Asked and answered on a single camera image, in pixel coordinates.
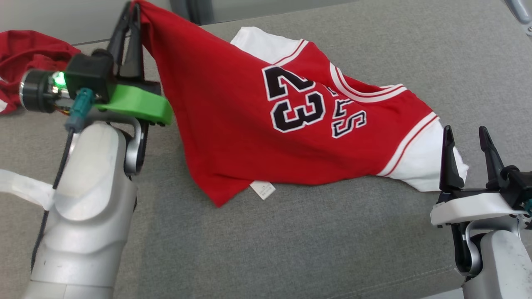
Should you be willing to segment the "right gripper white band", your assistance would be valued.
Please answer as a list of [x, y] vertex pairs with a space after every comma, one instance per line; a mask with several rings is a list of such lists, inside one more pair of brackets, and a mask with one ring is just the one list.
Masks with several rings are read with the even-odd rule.
[[[505, 184], [505, 180], [500, 174], [504, 165], [485, 126], [479, 127], [479, 140], [481, 151], [485, 155], [488, 176], [485, 187], [489, 190], [499, 190]], [[456, 164], [454, 149], [455, 140], [452, 128], [447, 125], [444, 127], [441, 148], [439, 187], [442, 192], [440, 192], [438, 201], [431, 210], [431, 224], [433, 226], [527, 214], [523, 209], [512, 208], [503, 196], [496, 192], [481, 190], [459, 192], [458, 195], [463, 197], [456, 197], [453, 193], [447, 193], [464, 187], [464, 180], [460, 177]]]

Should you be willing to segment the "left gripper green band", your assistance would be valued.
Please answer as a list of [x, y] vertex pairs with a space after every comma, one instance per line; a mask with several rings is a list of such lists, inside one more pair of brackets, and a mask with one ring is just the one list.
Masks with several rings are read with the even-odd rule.
[[[130, 38], [126, 58], [122, 63], [127, 32]], [[99, 110], [123, 114], [161, 126], [170, 125], [173, 110], [169, 101], [162, 96], [161, 83], [144, 79], [143, 46], [141, 45], [140, 6], [126, 2], [108, 43], [108, 53], [113, 61], [121, 65], [116, 82], [97, 80], [95, 93], [102, 98], [96, 100]]]

